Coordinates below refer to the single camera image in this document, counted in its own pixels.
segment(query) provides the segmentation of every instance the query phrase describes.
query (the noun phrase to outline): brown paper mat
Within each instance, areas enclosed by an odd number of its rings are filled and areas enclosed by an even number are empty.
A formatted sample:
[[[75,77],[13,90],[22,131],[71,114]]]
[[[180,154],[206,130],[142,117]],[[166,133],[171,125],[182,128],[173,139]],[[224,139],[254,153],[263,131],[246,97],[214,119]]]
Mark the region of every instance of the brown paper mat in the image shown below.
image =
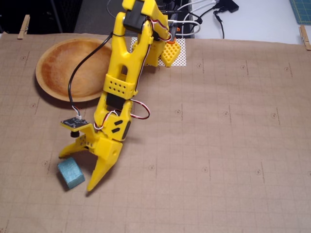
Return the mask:
[[[311,52],[186,41],[187,67],[147,67],[119,161],[90,195],[57,171],[69,104],[36,84],[40,55],[80,34],[0,39],[1,233],[310,233]],[[92,121],[97,100],[82,103]],[[138,106],[136,114],[144,114]]]

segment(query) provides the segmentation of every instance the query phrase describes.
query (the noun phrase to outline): black power adapter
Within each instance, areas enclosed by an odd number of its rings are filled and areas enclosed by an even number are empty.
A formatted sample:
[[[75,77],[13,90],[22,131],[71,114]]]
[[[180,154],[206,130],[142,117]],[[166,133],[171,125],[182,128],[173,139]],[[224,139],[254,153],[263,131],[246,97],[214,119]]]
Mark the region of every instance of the black power adapter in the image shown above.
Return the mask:
[[[220,0],[219,3],[231,13],[239,9],[239,6],[233,0]]]

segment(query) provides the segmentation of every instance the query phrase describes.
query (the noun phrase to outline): blue foam block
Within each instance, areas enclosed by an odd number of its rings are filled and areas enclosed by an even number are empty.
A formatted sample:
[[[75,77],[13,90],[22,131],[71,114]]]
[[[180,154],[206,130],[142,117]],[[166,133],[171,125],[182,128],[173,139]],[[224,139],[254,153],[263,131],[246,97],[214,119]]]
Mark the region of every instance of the blue foam block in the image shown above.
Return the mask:
[[[69,189],[74,188],[86,180],[81,169],[72,157],[59,163],[57,166]]]

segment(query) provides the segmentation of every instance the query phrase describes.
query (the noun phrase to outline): black cable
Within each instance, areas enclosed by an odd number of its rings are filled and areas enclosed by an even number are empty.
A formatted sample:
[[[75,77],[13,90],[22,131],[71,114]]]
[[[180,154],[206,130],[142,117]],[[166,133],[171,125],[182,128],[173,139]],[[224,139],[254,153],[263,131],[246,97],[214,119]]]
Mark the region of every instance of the black cable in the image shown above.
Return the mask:
[[[147,53],[146,53],[146,55],[145,55],[145,57],[144,57],[144,60],[143,60],[143,62],[142,62],[141,68],[140,68],[139,76],[138,76],[137,83],[136,83],[136,87],[135,87],[135,90],[136,90],[136,91],[137,91],[137,87],[138,87],[139,79],[140,79],[140,76],[141,76],[141,73],[142,73],[142,69],[144,68],[144,65],[145,65],[145,62],[146,62],[147,56],[148,56],[149,51],[150,51],[150,47],[151,47],[151,45],[149,45],[149,46],[148,46]]]
[[[89,59],[92,55],[94,55],[94,53],[96,53],[98,50],[100,50],[112,37],[112,33],[107,37],[107,39],[101,43],[96,49],[94,49],[88,56],[86,56],[78,65],[77,67],[74,69],[70,79],[69,79],[69,83],[68,83],[68,96],[69,96],[69,100],[70,100],[70,103],[72,105],[73,108],[77,109],[75,106],[74,106],[74,102],[73,102],[73,99],[72,99],[72,95],[71,95],[71,83],[72,83],[72,80],[74,78],[74,75],[76,74],[76,72],[78,71],[78,69],[80,68],[80,66],[82,66],[82,64],[87,60]]]
[[[208,12],[210,12],[211,10],[214,10],[214,9],[216,9],[216,8],[217,8],[216,5],[213,6],[212,8],[208,9],[208,10],[205,11],[203,14],[201,14],[199,17],[202,18],[205,14],[207,14]],[[195,26],[196,26],[196,25],[193,25],[193,27],[189,30],[188,33],[191,33]]]
[[[223,27],[223,21],[220,19],[220,17],[217,15],[219,12],[222,12],[221,10],[219,11],[214,11],[214,15],[217,19],[217,21],[220,23],[220,26],[222,28],[222,31],[223,31],[223,39],[225,38],[225,32],[224,32],[224,27]]]

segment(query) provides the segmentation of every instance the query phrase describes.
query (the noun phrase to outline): yellow robotic arm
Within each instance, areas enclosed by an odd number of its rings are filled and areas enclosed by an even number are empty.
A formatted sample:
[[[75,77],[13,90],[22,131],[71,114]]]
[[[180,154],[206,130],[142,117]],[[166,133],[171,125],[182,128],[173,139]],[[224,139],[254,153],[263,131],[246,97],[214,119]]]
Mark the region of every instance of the yellow robotic arm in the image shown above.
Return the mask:
[[[116,163],[122,142],[129,130],[133,106],[132,97],[138,91],[138,82],[145,64],[158,65],[158,58],[165,50],[172,35],[168,17],[163,15],[155,0],[123,0],[126,13],[118,13],[112,33],[112,54],[104,82],[104,91],[94,113],[94,126],[85,120],[71,118],[61,124],[77,136],[75,143],[65,147],[59,157],[89,150],[98,156],[87,190],[91,191],[107,171]],[[125,30],[138,33],[138,43],[132,53],[127,50]],[[164,60],[167,66],[174,58]]]

